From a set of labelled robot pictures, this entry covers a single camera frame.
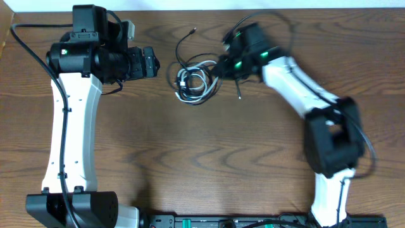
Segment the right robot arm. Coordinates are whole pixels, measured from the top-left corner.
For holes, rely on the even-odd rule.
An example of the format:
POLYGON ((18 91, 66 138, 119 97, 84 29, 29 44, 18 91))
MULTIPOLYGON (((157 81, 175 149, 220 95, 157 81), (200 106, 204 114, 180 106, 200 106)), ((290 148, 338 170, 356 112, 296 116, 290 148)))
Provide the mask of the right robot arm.
POLYGON ((272 44, 257 23, 234 27, 223 38, 226 53, 214 70, 228 79, 258 75, 304 121, 303 149, 315 173, 310 214, 318 227, 347 220, 346 201, 366 138, 357 104, 326 91, 301 69, 289 49, 272 44))

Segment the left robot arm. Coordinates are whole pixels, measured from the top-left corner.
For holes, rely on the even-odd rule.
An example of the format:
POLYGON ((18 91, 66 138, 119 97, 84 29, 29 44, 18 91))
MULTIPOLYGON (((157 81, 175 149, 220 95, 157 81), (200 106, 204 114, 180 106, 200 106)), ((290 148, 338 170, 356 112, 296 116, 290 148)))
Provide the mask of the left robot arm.
POLYGON ((151 47, 129 47, 131 21, 95 5, 75 5, 71 31, 54 43, 44 66, 54 102, 51 151, 39 194, 26 210, 46 227, 145 227, 138 208, 99 191, 95 169, 97 106, 103 85, 157 76, 151 47))

